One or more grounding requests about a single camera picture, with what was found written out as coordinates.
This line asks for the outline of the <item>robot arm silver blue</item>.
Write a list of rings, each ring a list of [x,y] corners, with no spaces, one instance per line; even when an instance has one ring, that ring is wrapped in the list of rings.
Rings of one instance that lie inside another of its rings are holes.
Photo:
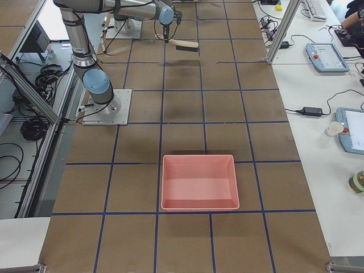
[[[164,39],[169,39],[169,26],[174,19],[180,23],[182,13],[171,1],[54,1],[60,9],[73,51],[75,71],[89,91],[96,112],[112,115],[120,111],[117,97],[105,71],[98,65],[92,48],[84,14],[112,13],[115,19],[151,19],[163,26]]]

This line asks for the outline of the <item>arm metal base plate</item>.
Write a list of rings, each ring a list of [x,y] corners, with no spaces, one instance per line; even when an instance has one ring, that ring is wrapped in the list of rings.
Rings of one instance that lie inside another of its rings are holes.
[[[95,104],[89,96],[88,103],[91,107],[86,108],[82,124],[85,126],[121,125],[127,126],[131,104],[131,89],[114,89],[114,98],[111,103],[104,106]]]
[[[105,38],[114,39],[140,39],[142,22],[134,19],[110,19]]]

